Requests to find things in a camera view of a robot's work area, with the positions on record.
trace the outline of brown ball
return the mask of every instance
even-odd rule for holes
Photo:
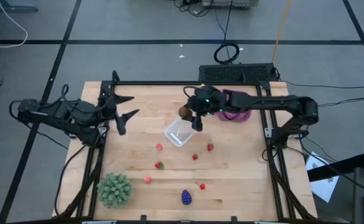
[[[179,116],[181,118],[187,118],[189,116],[193,116],[193,112],[183,106],[183,107],[179,108]]]

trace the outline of yellow cable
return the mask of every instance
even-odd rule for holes
[[[288,13],[288,9],[289,9],[289,4],[290,3],[291,3],[291,0],[288,0],[287,1],[286,9],[284,10],[284,15],[282,15],[281,25],[280,25],[280,28],[279,28],[279,32],[277,33],[276,45],[274,46],[274,50],[273,50],[273,58],[271,59],[271,62],[273,64],[274,64],[274,61],[276,59],[277,46],[279,44],[279,39],[280,39],[280,36],[281,36],[282,29],[284,28],[284,23],[286,21],[286,17],[287,17],[287,13]]]

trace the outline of black metal frame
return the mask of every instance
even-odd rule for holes
[[[104,89],[106,87],[108,87],[110,85],[111,81],[102,81],[101,83],[101,89]],[[116,85],[175,85],[175,86],[179,86],[179,85],[201,85],[201,84],[206,84],[206,85],[246,85],[246,86],[255,86],[256,87],[256,91],[258,96],[262,96],[262,91],[261,89],[264,87],[266,89],[266,95],[271,96],[271,92],[269,89],[269,83],[267,82],[248,82],[248,83],[242,83],[242,82],[185,82],[185,81],[163,81],[163,82],[151,82],[151,81],[146,81],[146,82],[129,82],[129,81],[125,81],[125,82],[117,82]],[[265,145],[266,145],[266,149],[268,152],[268,159],[269,159],[269,168],[271,169],[271,166],[274,165],[274,158],[273,158],[273,154],[272,154],[272,150],[270,148],[270,142],[269,139],[266,138],[266,135],[264,133],[264,129],[268,127],[268,122],[267,122],[267,118],[266,118],[266,113],[265,110],[261,110],[261,121],[262,121],[262,127],[263,127],[263,136],[264,136],[264,140],[265,140]],[[277,126],[277,119],[276,119],[276,115],[274,111],[270,111],[270,115],[271,115],[271,124],[273,127]],[[89,148],[88,151],[88,155],[86,158],[86,165],[85,165],[85,171],[84,171],[84,175],[83,175],[83,182],[82,184],[85,184],[89,178],[89,176],[91,176],[91,165],[93,162],[93,155],[94,155],[94,151],[96,149],[92,149]],[[104,155],[104,150],[105,150],[105,145],[99,149],[98,152],[98,157],[97,157],[97,161],[96,163],[102,164],[103,161],[103,155]],[[285,160],[284,160],[284,155],[282,153],[282,151],[278,152],[278,158],[279,158],[279,166],[280,166],[280,171],[282,174],[282,178],[283,180],[286,182],[287,186],[289,187],[289,183],[288,183],[288,176],[287,176],[287,169],[286,169],[286,164],[285,164]],[[94,216],[94,212],[95,212],[95,205],[96,205],[96,185],[99,181],[100,178],[100,172],[101,172],[101,166],[100,169],[98,170],[98,172],[95,174],[95,181],[93,182],[93,187],[92,187],[92,193],[91,193],[91,200],[90,200],[90,206],[88,209],[88,216],[83,217],[82,213],[83,213],[83,206],[85,203],[85,199],[82,199],[79,203],[79,206],[77,208],[77,212],[76,212],[76,217],[55,217],[53,219],[49,219],[49,220],[36,220],[36,221],[28,221],[28,222],[17,222],[17,223],[25,223],[25,224],[44,224],[44,223],[81,223],[81,222],[87,222],[87,221],[93,221],[93,216]],[[271,175],[271,182],[272,182],[272,186],[273,186],[273,195],[274,195],[274,201],[275,201],[275,207],[276,207],[276,213],[277,213],[277,217],[278,217],[278,221],[279,222],[288,222],[288,223],[331,223],[331,222],[322,222],[322,221],[317,221],[317,220],[300,220],[300,219],[296,219],[295,216],[295,210],[294,207],[290,201],[289,198],[286,197],[286,202],[287,202],[287,209],[289,212],[289,217],[290,218],[286,218],[284,217],[283,214],[283,210],[282,210],[282,205],[281,205],[281,197],[280,197],[280,192],[279,192],[279,186],[278,186],[278,182],[277,180]],[[147,216],[145,216],[144,214],[142,214],[141,219],[140,220],[117,220],[117,224],[122,224],[122,223],[183,223],[185,221],[180,221],[180,220],[176,220],[176,221],[147,221]],[[209,224],[209,223],[216,223],[216,224],[230,224],[230,223],[238,223],[238,224],[245,224],[245,223],[254,223],[254,222],[241,222],[238,221],[236,217],[231,217],[231,221],[230,222],[196,222],[196,221],[189,221],[190,223],[205,223],[205,224]]]

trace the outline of metal table leg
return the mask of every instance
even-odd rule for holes
[[[0,0],[2,7],[6,12],[37,12],[38,7],[36,4],[24,3],[18,1]]]

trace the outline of black cable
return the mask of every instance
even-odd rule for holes
[[[303,148],[303,150],[305,150],[309,155],[311,155],[311,156],[313,156],[314,158],[316,158],[317,160],[319,160],[320,162],[322,162],[325,166],[327,166],[330,170],[332,170],[332,171],[334,171],[336,174],[338,174],[338,175],[341,175],[342,177],[344,177],[344,178],[346,178],[346,179],[348,179],[350,182],[352,182],[353,184],[355,184],[355,185],[357,185],[357,186],[359,186],[359,187],[361,187],[362,189],[364,189],[364,186],[363,185],[361,185],[361,184],[359,184],[359,183],[357,183],[357,182],[355,182],[354,180],[352,180],[351,178],[349,178],[348,176],[346,176],[345,174],[343,174],[343,173],[341,173],[341,172],[339,172],[338,170],[336,170],[335,168],[333,168],[332,166],[330,166],[329,164],[327,164],[326,162],[324,162],[321,158],[319,158],[319,157],[317,157],[317,156],[315,156],[315,155],[313,155],[313,154],[311,154],[305,147],[304,147],[304,145],[303,145],[303,143],[302,143],[302,141],[301,140],[299,140],[300,142],[301,142],[301,146],[302,146],[302,148]]]
[[[342,100],[342,101],[339,101],[339,102],[336,102],[336,103],[324,103],[324,104],[319,105],[318,107],[319,108],[325,108],[325,107],[328,107],[328,106],[336,106],[336,105],[340,105],[340,104],[344,104],[344,103],[354,103],[354,102],[359,102],[359,101],[363,101],[363,100],[364,100],[364,97],[352,98],[352,99]]]
[[[105,126],[106,128],[106,131],[103,132],[103,134],[101,134],[101,137],[103,137],[107,132],[108,130],[110,130],[110,127],[109,126]],[[74,153],[74,155],[72,155],[68,161],[65,163],[63,169],[62,169],[62,173],[60,174],[60,180],[58,182],[58,186],[57,186],[57,191],[56,191],[56,197],[55,197],[55,213],[57,216],[59,216],[59,212],[57,210],[57,199],[58,199],[58,194],[60,193],[60,188],[62,186],[62,181],[63,181],[63,175],[64,175],[64,172],[65,172],[65,169],[67,168],[68,164],[70,163],[70,161],[75,157],[77,156],[80,152],[82,152],[82,150],[85,148],[86,146],[82,146],[76,153]]]
[[[67,84],[64,84],[63,86],[62,86],[62,92],[61,92],[61,99],[64,101],[64,103],[68,106],[68,107],[70,107],[70,108],[72,108],[72,109],[76,109],[76,110],[78,110],[78,111],[80,111],[80,112],[82,112],[82,113],[88,113],[88,114],[90,114],[90,113],[96,113],[96,112],[99,112],[99,111],[101,111],[104,107],[106,107],[107,106],[107,103],[108,103],[108,100],[106,100],[106,103],[104,103],[102,106],[100,106],[99,108],[97,108],[97,109],[94,109],[93,111],[85,111],[85,110],[83,110],[83,109],[80,109],[80,108],[78,108],[76,105],[73,105],[71,102],[69,102],[67,99],[66,99],[66,97],[65,97],[65,95],[68,93],[68,89],[69,89],[69,86],[67,85]]]
[[[14,119],[16,119],[17,121],[19,121],[18,120],[18,118],[16,117],[16,116],[14,116],[14,114],[13,114],[13,111],[12,111],[12,107],[13,107],[13,104],[14,103],[20,103],[21,101],[20,100],[15,100],[15,101],[12,101],[11,103],[10,103],[10,105],[9,105],[9,114],[10,114],[10,116],[12,117],[12,118],[14,118]],[[30,126],[28,126],[27,124],[25,124],[25,123],[23,123],[23,122],[21,122],[22,124],[24,124],[27,128],[29,128],[29,129],[31,129],[31,127]],[[58,141],[56,141],[56,140],[54,140],[54,139],[52,139],[51,137],[49,137],[48,135],[46,135],[46,134],[44,134],[44,133],[41,133],[41,132],[39,132],[39,131],[37,131],[37,134],[40,134],[41,136],[45,136],[45,137],[47,137],[49,140],[51,140],[52,142],[54,142],[54,143],[56,143],[56,144],[58,144],[59,146],[61,146],[61,147],[63,147],[63,148],[65,148],[66,150],[68,150],[68,147],[65,147],[63,144],[61,144],[61,143],[59,143]]]
[[[273,159],[278,155],[278,153],[279,153],[279,149],[275,149],[276,150],[276,153],[274,153],[274,155],[273,155]],[[267,149],[265,149],[263,152],[262,152],[262,159],[264,160],[264,161],[269,161],[269,159],[265,159],[264,158],[264,152],[266,152],[267,151]]]
[[[187,94],[187,93],[186,93],[186,89],[188,89],[188,88],[192,88],[192,89],[194,89],[194,90],[208,91],[208,90],[202,90],[202,89],[200,89],[199,87],[196,87],[196,86],[185,86],[185,87],[183,87],[183,92],[184,92],[184,94],[185,94],[188,98],[190,98],[190,97],[191,97],[191,96],[189,96],[189,94]]]
[[[193,12],[193,10],[197,7],[197,4],[199,4],[200,2],[202,2],[202,1],[201,0],[189,0],[189,1],[181,0],[179,3],[179,6],[178,6],[178,5],[176,5],[176,0],[174,0],[174,6],[176,8],[178,8],[178,10],[180,12],[188,12],[194,17],[203,17],[203,16],[206,16],[208,14],[208,12],[211,10],[214,0],[211,1],[210,5],[208,7],[202,9],[201,11]]]
[[[302,154],[302,156],[306,156],[303,152],[301,152],[301,151],[299,151],[298,149],[294,149],[294,148],[291,148],[291,147],[289,147],[289,146],[287,146],[287,149],[291,149],[291,150],[293,150],[293,151],[296,151],[296,152],[299,152],[300,154]],[[330,159],[326,159],[326,158],[322,158],[323,160],[325,160],[325,161],[327,161],[327,162],[329,162],[329,163],[333,163],[334,161],[332,161],[332,160],[330,160]]]
[[[229,26],[229,20],[230,20],[230,14],[231,14],[231,7],[233,5],[233,0],[230,1],[230,6],[229,6],[229,14],[228,14],[228,17],[227,17],[227,23],[226,23],[226,28],[223,30],[223,27],[220,25],[220,22],[218,20],[218,16],[217,16],[217,12],[215,10],[215,17],[217,18],[217,21],[218,21],[218,24],[219,26],[221,27],[223,33],[224,33],[224,37],[223,37],[223,42],[222,44],[219,46],[219,48],[217,48],[217,50],[215,51],[215,53],[213,54],[213,59],[219,63],[219,64],[222,64],[222,65],[227,65],[229,63],[232,63],[233,61],[235,61],[239,54],[240,54],[240,47],[238,46],[238,44],[236,43],[226,43],[226,36],[227,36],[227,30],[228,30],[228,26]],[[218,59],[218,53],[219,51],[226,47],[226,50],[228,52],[228,48],[227,47],[234,47],[236,49],[236,53],[234,54],[234,56],[232,56],[232,58],[230,58],[230,55],[228,53],[228,60],[224,60],[224,61],[221,61]]]
[[[63,147],[65,150],[68,150],[68,148],[67,148],[67,147],[65,147],[63,144],[59,143],[58,141],[56,141],[56,140],[52,139],[52,138],[51,138],[51,137],[49,137],[48,135],[46,135],[46,134],[44,134],[44,133],[41,133],[41,132],[39,132],[39,131],[37,131],[37,134],[40,134],[41,136],[45,136],[45,137],[47,137],[47,138],[48,138],[49,140],[51,140],[52,142],[54,142],[54,143],[58,144],[59,146]]]
[[[225,32],[225,30],[223,29],[223,27],[222,27],[222,25],[220,24],[219,19],[218,19],[217,6],[215,5],[215,3],[214,3],[214,5],[213,5],[213,6],[215,6],[215,18],[216,18],[216,20],[217,20],[217,22],[218,22],[218,25],[219,25],[220,29],[222,30],[223,35],[226,35],[226,32]],[[228,48],[228,47],[226,47],[226,51],[227,51],[227,57],[228,57],[228,58],[229,58],[229,60],[230,60],[230,54],[229,54],[229,48]]]
[[[328,156],[332,162],[336,162],[337,160],[334,159],[332,156],[328,155],[327,152],[323,149],[323,147],[319,146],[319,144],[317,144],[315,141],[313,140],[310,140],[307,136],[305,137],[308,141],[310,141],[311,143],[315,144],[317,147],[319,147],[326,156]]]
[[[277,78],[279,81],[286,82],[288,84],[294,85],[294,86],[304,86],[304,87],[323,87],[323,88],[339,88],[339,89],[356,89],[356,88],[364,88],[364,86],[328,86],[328,85],[306,85],[306,84],[295,84],[289,81],[281,80],[281,74],[279,73],[279,70],[274,67],[274,70],[277,72]]]
[[[339,88],[339,89],[355,89],[355,88],[364,88],[364,86],[328,86],[328,85],[303,85],[303,84],[295,84],[289,81],[283,81],[289,83],[294,86],[304,86],[304,87],[324,87],[324,88]]]

